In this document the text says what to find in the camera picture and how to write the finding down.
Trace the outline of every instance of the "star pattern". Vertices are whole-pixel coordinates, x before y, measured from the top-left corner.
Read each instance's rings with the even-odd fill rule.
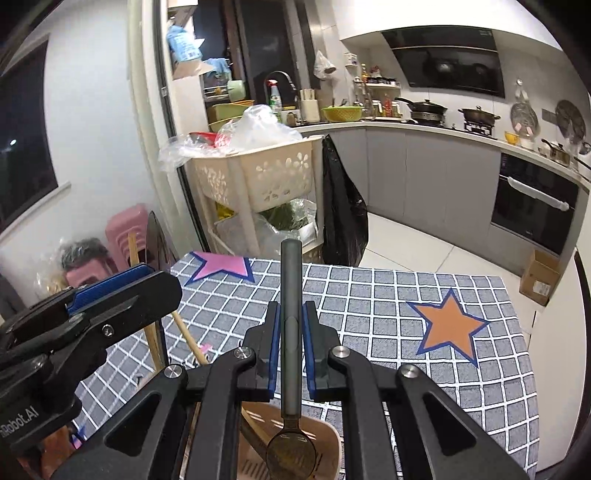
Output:
[[[208,252],[191,252],[191,255],[202,263],[187,280],[185,286],[217,273],[225,273],[236,278],[255,282],[250,260],[246,257],[231,257],[230,255],[218,255]]]
[[[453,290],[449,290],[439,305],[410,302],[408,304],[427,321],[427,330],[417,354],[449,345],[478,367],[474,335],[490,322],[467,314]]]

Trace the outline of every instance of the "black range hood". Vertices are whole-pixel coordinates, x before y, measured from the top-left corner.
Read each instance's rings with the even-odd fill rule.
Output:
[[[505,98],[492,30],[452,25],[382,32],[409,86],[467,90]]]

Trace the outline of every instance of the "spoon head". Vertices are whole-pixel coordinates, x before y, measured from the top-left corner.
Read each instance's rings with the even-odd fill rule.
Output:
[[[316,448],[298,430],[282,430],[267,446],[267,468],[273,480],[306,480],[316,465]]]

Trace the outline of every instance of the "pink plastic chair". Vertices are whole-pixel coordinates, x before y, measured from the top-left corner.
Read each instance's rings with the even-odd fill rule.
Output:
[[[129,268],[128,235],[130,232],[135,232],[139,258],[145,261],[147,227],[148,211],[143,203],[123,210],[107,223],[105,235],[109,241],[109,251],[120,272]]]
[[[81,267],[67,272],[66,280],[72,287],[80,287],[81,285],[92,285],[110,276],[111,272],[104,263],[97,258],[93,258]]]

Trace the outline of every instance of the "oven door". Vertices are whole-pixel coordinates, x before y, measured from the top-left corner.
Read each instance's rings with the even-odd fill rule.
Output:
[[[574,205],[511,176],[499,176],[492,223],[560,255]]]

